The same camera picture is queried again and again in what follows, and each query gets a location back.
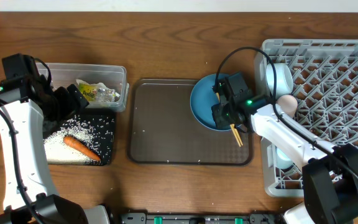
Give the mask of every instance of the blue bowl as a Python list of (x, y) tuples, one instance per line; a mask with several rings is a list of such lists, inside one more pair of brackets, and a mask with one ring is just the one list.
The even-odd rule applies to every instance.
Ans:
[[(211, 107), (219, 103), (216, 94), (212, 90), (212, 86), (215, 85), (215, 76), (215, 74), (208, 75), (194, 86), (190, 95), (191, 112), (203, 126), (215, 131), (229, 131), (230, 126), (218, 129), (212, 117)], [(220, 73), (219, 79), (227, 76), (229, 75)]]

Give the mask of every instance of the orange carrot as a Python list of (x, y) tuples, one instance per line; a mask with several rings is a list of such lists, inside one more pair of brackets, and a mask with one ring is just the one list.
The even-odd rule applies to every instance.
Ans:
[(88, 156), (89, 158), (100, 161), (100, 158), (98, 155), (96, 155), (94, 152), (92, 152), (90, 149), (88, 149), (86, 146), (84, 146), (82, 143), (80, 143), (77, 139), (71, 137), (71, 136), (65, 136), (63, 138), (63, 142), (67, 145), (72, 147), (73, 149), (79, 151), (80, 153)]

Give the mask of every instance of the clear plastic container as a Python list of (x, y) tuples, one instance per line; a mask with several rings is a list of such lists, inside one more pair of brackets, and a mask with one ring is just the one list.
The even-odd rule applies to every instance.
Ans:
[[(103, 83), (110, 89), (115, 89), (120, 97), (115, 102), (90, 102), (88, 108), (109, 108), (115, 112), (122, 112), (126, 108), (129, 84), (126, 69), (114, 65), (87, 65), (70, 63), (47, 63), (52, 74), (52, 85), (55, 88), (67, 87), (75, 84), (77, 79), (89, 84)], [(40, 74), (47, 75), (47, 69), (37, 63)]]

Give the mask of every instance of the dish rack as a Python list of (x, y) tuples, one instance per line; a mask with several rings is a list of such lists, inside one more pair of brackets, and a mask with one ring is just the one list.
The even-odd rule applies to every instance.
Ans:
[[(294, 119), (322, 139), (358, 148), (358, 40), (269, 39), (261, 49), (291, 70), (292, 94), (298, 101)], [(262, 54), (257, 54), (254, 65), (257, 92), (268, 94)], [(266, 192), (303, 197), (299, 168), (276, 168), (275, 146), (266, 139), (261, 146)], [(331, 177), (334, 182), (341, 178)]]

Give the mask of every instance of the plastic packet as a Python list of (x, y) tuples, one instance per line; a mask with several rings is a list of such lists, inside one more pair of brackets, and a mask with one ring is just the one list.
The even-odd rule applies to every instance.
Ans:
[(89, 84), (83, 80), (76, 80), (78, 90), (89, 102), (115, 102), (120, 94), (115, 89), (108, 88), (103, 83)]

